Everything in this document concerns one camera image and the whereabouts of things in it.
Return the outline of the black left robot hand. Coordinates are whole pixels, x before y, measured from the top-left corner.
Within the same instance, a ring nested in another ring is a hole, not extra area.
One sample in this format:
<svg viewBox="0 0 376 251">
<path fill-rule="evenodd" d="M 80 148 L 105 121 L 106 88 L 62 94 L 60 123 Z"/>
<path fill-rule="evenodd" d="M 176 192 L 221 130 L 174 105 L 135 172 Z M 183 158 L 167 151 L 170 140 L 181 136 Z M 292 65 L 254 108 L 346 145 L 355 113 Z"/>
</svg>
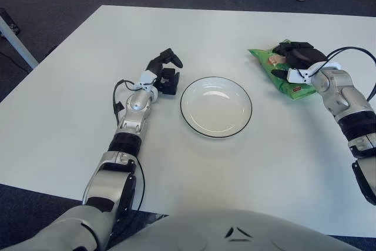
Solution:
<svg viewBox="0 0 376 251">
<path fill-rule="evenodd" d="M 179 83 L 180 72 L 175 68 L 165 68 L 163 65 L 172 63 L 175 67 L 182 69 L 183 63 L 180 58 L 168 48 L 161 52 L 159 56 L 152 59 L 146 70 L 151 71 L 156 78 L 152 80 L 152 85 L 162 94 L 175 95 Z"/>
</svg>

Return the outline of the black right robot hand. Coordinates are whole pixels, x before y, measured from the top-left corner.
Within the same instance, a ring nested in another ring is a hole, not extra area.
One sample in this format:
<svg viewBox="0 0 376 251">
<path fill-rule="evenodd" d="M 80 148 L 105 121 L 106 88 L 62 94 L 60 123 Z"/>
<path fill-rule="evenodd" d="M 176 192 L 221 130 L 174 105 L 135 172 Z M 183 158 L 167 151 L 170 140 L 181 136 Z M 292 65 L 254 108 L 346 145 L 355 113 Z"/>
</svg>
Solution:
<svg viewBox="0 0 376 251">
<path fill-rule="evenodd" d="M 310 84 L 310 76 L 318 69 L 313 65 L 327 60 L 308 42 L 280 42 L 273 52 L 285 57 L 288 69 L 273 69 L 271 74 L 289 83 Z"/>
</svg>

